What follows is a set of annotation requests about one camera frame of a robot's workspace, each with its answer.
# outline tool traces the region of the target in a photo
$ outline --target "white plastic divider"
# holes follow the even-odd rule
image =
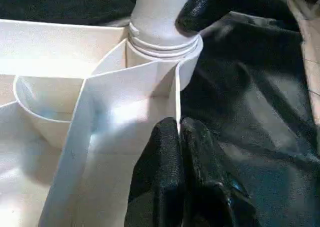
[[[50,147],[15,102],[0,106],[1,226],[36,226],[61,151]]]
[[[95,119],[92,93],[86,80],[72,117],[53,184],[38,223],[40,227],[72,226],[72,213],[84,172]]]
[[[0,74],[86,78],[127,28],[0,19]]]
[[[180,118],[175,73],[151,62],[86,80],[40,227],[123,226],[132,171],[153,127]]]
[[[16,100],[13,92],[14,79],[14,75],[0,74],[0,106]]]
[[[33,126],[56,148],[65,143],[83,80],[17,76],[13,93]]]
[[[150,59],[134,52],[132,45],[130,45],[130,43],[128,44],[127,39],[124,39],[105,55],[91,75],[94,76],[107,72],[124,70],[149,62],[151,62]]]

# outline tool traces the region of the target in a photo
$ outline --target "gloved finger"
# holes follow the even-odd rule
[[[124,226],[181,226],[184,181],[177,122],[165,118],[152,130],[134,166]]]
[[[244,0],[188,0],[176,22],[184,31],[199,32],[225,16]]]
[[[181,145],[188,193],[184,226],[260,227],[245,187],[208,128],[186,117]]]

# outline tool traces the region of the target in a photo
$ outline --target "gloved hand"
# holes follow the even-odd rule
[[[186,31],[199,32],[228,12],[236,10],[244,0],[188,0],[176,22]]]
[[[200,121],[159,122],[136,163],[125,227],[259,227],[223,150]]]

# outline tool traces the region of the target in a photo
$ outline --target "white plastic vane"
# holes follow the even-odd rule
[[[0,220],[123,227],[155,124],[180,121],[203,42],[187,0],[137,0],[124,28],[0,20]]]

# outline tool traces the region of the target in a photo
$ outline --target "dark fabric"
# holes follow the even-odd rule
[[[159,122],[136,163],[130,186],[126,227],[180,227],[185,184],[177,123]]]
[[[0,19],[96,25],[131,14],[130,0],[0,0]]]
[[[202,121],[217,139],[261,226],[318,226],[320,159],[302,37],[236,15],[204,37],[181,93],[182,115]]]

